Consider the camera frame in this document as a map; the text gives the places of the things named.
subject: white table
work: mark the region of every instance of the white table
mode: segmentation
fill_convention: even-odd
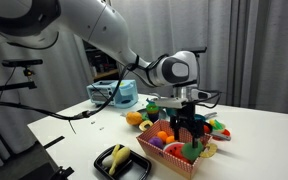
[[[146,156],[136,137],[141,133],[128,125],[122,112],[145,108],[146,98],[140,95],[139,102],[129,109],[107,107],[89,119],[72,121],[74,134],[67,121],[51,117],[29,124],[42,145],[64,136],[65,139],[47,149],[54,161],[64,168],[72,167],[71,180],[103,179],[94,168],[98,155],[107,148],[120,143],[152,162],[149,179],[183,179],[182,176],[154,159]],[[82,102],[59,112],[75,115],[94,109],[90,101]],[[218,152],[205,159],[194,179],[288,179],[288,115],[218,105],[214,109],[197,107],[198,114],[216,111],[216,119],[231,132],[230,142],[213,141]]]

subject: curtain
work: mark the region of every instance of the curtain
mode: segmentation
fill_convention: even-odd
[[[221,104],[288,113],[288,1],[111,3],[128,24],[131,48],[143,59],[207,46],[199,58],[201,89],[222,91]],[[137,83],[141,93],[172,94],[171,87]]]
[[[92,75],[80,38],[60,33],[58,42],[46,50],[29,50],[0,45],[0,85],[4,85],[12,69],[1,65],[4,59],[42,59],[42,65],[32,66],[36,89],[5,91],[2,101],[57,112],[88,99],[86,86],[92,83]],[[23,68],[17,68],[9,84],[27,82]],[[36,139],[27,127],[28,123],[44,117],[33,111],[0,107],[0,166],[12,153],[18,154],[31,147]]]

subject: black tray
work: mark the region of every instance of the black tray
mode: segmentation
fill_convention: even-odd
[[[151,170],[151,162],[139,154],[131,150],[130,157],[120,164],[116,169],[113,176],[109,175],[110,168],[102,165],[102,161],[112,154],[115,146],[112,146],[105,150],[101,155],[97,157],[94,162],[94,167],[99,170],[107,179],[140,179],[144,180],[148,176]]]

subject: basket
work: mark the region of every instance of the basket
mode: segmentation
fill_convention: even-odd
[[[152,127],[150,127],[148,130],[146,130],[137,137],[137,140],[140,143],[145,154],[167,166],[168,168],[172,169],[173,171],[177,172],[178,174],[184,176],[186,179],[192,179],[203,158],[198,157],[193,164],[189,164],[148,143],[149,139],[156,136],[157,132],[159,131],[165,131],[168,135],[174,135],[168,121],[158,120],[154,123]],[[210,139],[211,136],[208,135],[200,138],[204,146],[210,141]],[[184,143],[191,142],[192,136],[190,132],[184,128],[181,128],[179,130],[179,141]]]

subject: tabletop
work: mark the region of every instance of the tabletop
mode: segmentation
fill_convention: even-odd
[[[166,166],[146,156],[136,137],[138,128],[126,123],[121,113],[137,111],[146,106],[146,98],[128,109],[109,106],[88,119],[72,121],[76,134],[67,121],[46,117],[29,124],[42,145],[59,136],[65,139],[47,149],[54,161],[64,168],[72,167],[71,180],[104,179],[95,169],[95,159],[106,149],[122,144],[149,159],[152,169],[148,179],[184,179]],[[95,109],[87,100],[59,114],[72,116],[84,110]],[[213,109],[197,106],[196,113],[217,112],[216,119],[226,125],[231,141],[217,144],[217,153],[205,159],[194,179],[288,179],[288,114],[218,105]]]

